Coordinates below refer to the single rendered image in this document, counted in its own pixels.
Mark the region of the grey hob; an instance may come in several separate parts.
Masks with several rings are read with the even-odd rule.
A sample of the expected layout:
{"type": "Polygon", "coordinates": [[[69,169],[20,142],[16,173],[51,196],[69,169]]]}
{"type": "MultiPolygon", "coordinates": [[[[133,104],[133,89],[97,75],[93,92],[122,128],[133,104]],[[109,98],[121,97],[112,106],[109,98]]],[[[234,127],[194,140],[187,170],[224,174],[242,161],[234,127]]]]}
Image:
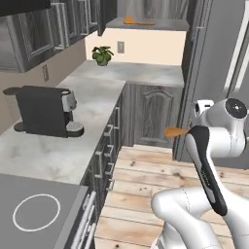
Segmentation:
{"type": "Polygon", "coordinates": [[[77,249],[89,189],[0,174],[0,249],[77,249]]]}

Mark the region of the grey base cabinet run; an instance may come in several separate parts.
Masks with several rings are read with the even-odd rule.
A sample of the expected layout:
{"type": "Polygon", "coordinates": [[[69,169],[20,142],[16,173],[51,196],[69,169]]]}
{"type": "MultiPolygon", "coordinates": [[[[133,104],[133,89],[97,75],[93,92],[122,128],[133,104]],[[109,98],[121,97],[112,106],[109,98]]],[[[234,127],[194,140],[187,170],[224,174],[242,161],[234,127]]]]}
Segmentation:
{"type": "Polygon", "coordinates": [[[109,120],[101,131],[101,136],[81,180],[82,185],[88,186],[90,191],[96,192],[94,201],[95,221],[98,221],[100,217],[108,194],[110,180],[113,176],[114,166],[123,145],[122,136],[125,131],[125,125],[123,124],[124,91],[125,87],[122,88],[109,120]]]}

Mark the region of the grey arched cabinet door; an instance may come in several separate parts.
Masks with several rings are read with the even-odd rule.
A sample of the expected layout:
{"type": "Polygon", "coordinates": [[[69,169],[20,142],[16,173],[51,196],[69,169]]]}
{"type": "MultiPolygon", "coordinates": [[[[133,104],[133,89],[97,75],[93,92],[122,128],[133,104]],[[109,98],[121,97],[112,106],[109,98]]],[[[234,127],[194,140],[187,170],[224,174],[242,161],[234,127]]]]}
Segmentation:
{"type": "Polygon", "coordinates": [[[164,148],[173,147],[173,139],[163,131],[176,126],[182,89],[137,85],[135,96],[134,143],[164,148]]]}

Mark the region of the tall grey cabinet panel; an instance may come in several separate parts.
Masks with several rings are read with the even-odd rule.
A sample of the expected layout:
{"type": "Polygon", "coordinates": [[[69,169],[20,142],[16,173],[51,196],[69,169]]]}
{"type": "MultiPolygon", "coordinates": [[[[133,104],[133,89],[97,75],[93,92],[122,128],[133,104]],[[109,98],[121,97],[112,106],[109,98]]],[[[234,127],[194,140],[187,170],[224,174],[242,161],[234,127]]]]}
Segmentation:
{"type": "Polygon", "coordinates": [[[193,95],[196,87],[196,77],[202,57],[206,25],[210,16],[213,0],[190,0],[187,12],[187,21],[190,25],[187,33],[182,73],[184,88],[182,91],[177,126],[188,129],[191,124],[191,110],[193,95]]]}

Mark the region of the glass wall cabinet door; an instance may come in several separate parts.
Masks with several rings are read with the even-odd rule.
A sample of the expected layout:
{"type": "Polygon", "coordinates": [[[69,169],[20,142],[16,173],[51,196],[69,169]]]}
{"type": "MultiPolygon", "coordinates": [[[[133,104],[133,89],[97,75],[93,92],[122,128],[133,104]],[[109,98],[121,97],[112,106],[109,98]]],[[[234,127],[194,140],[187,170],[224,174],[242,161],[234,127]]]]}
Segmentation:
{"type": "Polygon", "coordinates": [[[70,44],[88,35],[87,0],[66,0],[70,44]]]}
{"type": "Polygon", "coordinates": [[[93,32],[97,27],[96,1],[97,0],[87,0],[89,32],[93,32]]]}
{"type": "Polygon", "coordinates": [[[19,72],[27,72],[53,55],[52,10],[7,17],[19,72]]]}
{"type": "Polygon", "coordinates": [[[68,19],[66,14],[66,4],[65,3],[53,3],[56,11],[58,34],[59,34],[59,44],[55,47],[57,50],[65,50],[70,46],[70,35],[68,19]]]}

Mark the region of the open grey wall cabinet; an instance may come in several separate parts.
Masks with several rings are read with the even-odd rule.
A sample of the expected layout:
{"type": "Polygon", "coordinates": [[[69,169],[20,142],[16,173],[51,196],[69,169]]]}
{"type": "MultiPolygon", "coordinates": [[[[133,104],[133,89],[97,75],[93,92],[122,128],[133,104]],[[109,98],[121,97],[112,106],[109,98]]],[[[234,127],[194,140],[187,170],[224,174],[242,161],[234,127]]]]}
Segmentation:
{"type": "Polygon", "coordinates": [[[189,0],[118,0],[117,17],[108,28],[187,31],[189,0]],[[154,22],[155,25],[124,24],[124,17],[154,22]]]}

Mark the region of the black coffee machine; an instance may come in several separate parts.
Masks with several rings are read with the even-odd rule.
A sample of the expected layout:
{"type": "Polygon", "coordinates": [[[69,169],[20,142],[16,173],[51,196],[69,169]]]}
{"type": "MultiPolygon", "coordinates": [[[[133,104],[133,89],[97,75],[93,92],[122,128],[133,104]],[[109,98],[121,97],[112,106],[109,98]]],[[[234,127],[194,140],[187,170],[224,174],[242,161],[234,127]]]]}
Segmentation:
{"type": "Polygon", "coordinates": [[[84,126],[73,120],[77,101],[72,90],[23,86],[3,93],[14,95],[18,103],[21,121],[14,125],[15,131],[63,138],[84,134],[84,126]]]}

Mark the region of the green potted plant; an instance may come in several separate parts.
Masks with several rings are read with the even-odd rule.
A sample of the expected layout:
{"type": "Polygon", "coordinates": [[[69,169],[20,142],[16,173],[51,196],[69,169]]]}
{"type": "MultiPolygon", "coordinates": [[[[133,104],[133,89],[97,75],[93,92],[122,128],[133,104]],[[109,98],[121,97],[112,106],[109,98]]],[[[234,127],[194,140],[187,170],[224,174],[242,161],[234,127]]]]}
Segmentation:
{"type": "Polygon", "coordinates": [[[94,47],[92,49],[92,59],[96,61],[99,66],[107,66],[112,56],[114,55],[110,51],[110,47],[94,47]]]}

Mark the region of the wooden spoon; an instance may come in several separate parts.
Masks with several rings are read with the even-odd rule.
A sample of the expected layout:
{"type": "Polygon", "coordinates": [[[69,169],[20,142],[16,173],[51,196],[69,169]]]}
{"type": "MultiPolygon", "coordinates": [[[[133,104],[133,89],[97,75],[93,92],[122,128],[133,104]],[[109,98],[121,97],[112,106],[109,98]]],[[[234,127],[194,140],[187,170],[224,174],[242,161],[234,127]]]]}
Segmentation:
{"type": "Polygon", "coordinates": [[[124,24],[132,24],[132,25],[155,25],[154,22],[147,22],[147,21],[139,21],[135,20],[132,16],[125,16],[124,17],[124,24]]]}
{"type": "Polygon", "coordinates": [[[187,129],[178,128],[176,126],[168,126],[164,129],[163,134],[166,138],[172,138],[186,134],[187,132],[187,129]]]}

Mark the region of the grey fridge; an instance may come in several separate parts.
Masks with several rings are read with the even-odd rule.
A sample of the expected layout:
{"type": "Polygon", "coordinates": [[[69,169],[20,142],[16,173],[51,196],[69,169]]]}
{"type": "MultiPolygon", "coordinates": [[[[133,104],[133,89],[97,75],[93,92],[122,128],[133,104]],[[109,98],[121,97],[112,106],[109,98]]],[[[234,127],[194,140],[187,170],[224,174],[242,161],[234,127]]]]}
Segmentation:
{"type": "Polygon", "coordinates": [[[234,91],[244,59],[249,55],[249,0],[213,0],[193,100],[237,98],[249,109],[249,63],[239,91],[234,91]],[[248,19],[229,89],[224,90],[241,23],[248,19]]]}

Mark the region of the open dark cabinet door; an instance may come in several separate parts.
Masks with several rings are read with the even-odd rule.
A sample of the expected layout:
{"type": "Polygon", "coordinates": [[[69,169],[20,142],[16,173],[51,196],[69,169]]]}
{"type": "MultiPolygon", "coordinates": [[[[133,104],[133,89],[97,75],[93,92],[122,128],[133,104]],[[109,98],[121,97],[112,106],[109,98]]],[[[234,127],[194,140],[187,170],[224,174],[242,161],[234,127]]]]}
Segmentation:
{"type": "Polygon", "coordinates": [[[106,24],[117,17],[117,0],[96,0],[97,35],[101,36],[106,24]]]}

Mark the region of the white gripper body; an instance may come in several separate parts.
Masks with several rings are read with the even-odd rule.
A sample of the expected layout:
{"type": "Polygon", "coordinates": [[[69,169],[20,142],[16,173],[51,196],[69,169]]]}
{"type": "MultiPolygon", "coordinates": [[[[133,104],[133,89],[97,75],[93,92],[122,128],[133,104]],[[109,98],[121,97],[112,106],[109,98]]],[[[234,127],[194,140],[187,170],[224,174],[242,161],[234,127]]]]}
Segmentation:
{"type": "Polygon", "coordinates": [[[205,113],[201,113],[196,117],[196,125],[210,126],[210,122],[207,120],[205,113]]]}

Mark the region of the black range hood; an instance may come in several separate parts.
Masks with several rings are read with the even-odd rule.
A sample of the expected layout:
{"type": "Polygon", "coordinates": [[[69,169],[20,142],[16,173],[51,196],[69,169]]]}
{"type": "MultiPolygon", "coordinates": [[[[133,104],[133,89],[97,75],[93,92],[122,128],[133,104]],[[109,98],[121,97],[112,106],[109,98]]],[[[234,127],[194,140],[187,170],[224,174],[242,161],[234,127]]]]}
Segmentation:
{"type": "Polygon", "coordinates": [[[51,0],[0,0],[0,17],[49,9],[51,0]]]}

